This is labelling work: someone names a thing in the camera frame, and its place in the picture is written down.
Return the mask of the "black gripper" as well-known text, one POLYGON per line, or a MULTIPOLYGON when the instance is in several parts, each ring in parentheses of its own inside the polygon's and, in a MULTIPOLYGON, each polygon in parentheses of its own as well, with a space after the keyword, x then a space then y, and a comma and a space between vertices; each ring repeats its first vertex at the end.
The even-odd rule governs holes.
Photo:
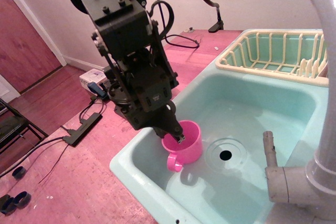
POLYGON ((182 143, 185 140, 185 135, 180 123, 176 119, 175 112, 175 104, 169 101, 155 112, 155 116, 151 120, 151 127, 160 138, 164 138, 169 134, 177 143, 182 143))

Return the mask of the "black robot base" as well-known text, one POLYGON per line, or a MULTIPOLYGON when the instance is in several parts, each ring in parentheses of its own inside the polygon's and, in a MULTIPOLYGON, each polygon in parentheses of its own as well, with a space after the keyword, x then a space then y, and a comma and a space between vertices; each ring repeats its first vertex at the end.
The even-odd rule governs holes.
POLYGON ((107 96, 110 101, 115 105, 114 111, 117 115, 122 118, 129 120, 129 117, 134 112, 134 107, 132 106, 130 100, 118 82, 117 78, 114 76, 110 66, 103 69, 103 72, 108 80, 107 96))

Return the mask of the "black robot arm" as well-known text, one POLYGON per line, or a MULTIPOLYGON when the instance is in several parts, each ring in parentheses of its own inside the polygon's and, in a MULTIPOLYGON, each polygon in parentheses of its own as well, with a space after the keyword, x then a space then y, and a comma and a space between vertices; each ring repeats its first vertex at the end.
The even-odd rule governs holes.
POLYGON ((153 10, 145 8, 146 0, 70 1, 95 26, 91 38, 108 62, 104 72, 116 114, 136 130, 151 127, 159 137, 169 134, 178 143, 184 141, 172 102, 177 73, 162 46, 174 22, 171 6, 167 7, 168 25, 159 31, 153 10))

